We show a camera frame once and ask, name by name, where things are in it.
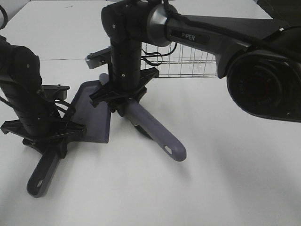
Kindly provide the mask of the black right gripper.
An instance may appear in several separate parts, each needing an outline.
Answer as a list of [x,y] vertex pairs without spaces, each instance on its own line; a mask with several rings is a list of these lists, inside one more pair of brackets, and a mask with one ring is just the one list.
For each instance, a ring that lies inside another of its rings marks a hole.
[[[155,67],[141,69],[142,43],[136,40],[126,40],[121,43],[111,41],[111,65],[108,65],[109,82],[118,91],[133,92],[138,90],[143,76],[158,77],[158,70]],[[101,91],[89,95],[93,107],[98,106],[101,101]],[[120,117],[124,117],[128,105],[117,105],[110,103],[111,113],[118,112]]]

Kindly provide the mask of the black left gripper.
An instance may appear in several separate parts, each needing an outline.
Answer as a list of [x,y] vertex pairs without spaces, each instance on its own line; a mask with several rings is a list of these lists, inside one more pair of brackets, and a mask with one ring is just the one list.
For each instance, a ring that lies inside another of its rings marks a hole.
[[16,120],[5,121],[0,129],[4,134],[13,133],[23,138],[23,145],[36,151],[47,151],[47,141],[58,141],[58,155],[64,159],[68,151],[67,138],[84,135],[86,126],[71,122],[76,109],[66,100],[51,100],[36,92],[42,85],[22,85],[15,81],[1,81],[5,97],[2,101],[17,115]]

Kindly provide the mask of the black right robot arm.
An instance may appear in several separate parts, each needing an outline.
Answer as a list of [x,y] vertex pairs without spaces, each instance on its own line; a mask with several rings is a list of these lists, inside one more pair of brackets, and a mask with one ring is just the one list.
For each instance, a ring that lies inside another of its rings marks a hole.
[[148,82],[141,62],[158,53],[142,43],[171,42],[215,56],[233,101],[246,113],[271,120],[301,120],[301,28],[278,19],[179,14],[166,0],[122,0],[101,11],[110,47],[89,57],[109,66],[109,83],[90,95],[113,110]]

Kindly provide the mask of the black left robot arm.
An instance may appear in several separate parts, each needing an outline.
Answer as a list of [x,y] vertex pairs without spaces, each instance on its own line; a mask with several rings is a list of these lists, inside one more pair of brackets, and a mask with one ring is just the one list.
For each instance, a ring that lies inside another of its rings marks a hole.
[[8,43],[4,36],[0,38],[0,88],[5,95],[1,102],[17,115],[2,124],[4,134],[20,136],[40,153],[50,151],[59,158],[66,156],[70,137],[84,135],[86,127],[66,116],[76,112],[66,102],[69,86],[42,85],[39,56]]

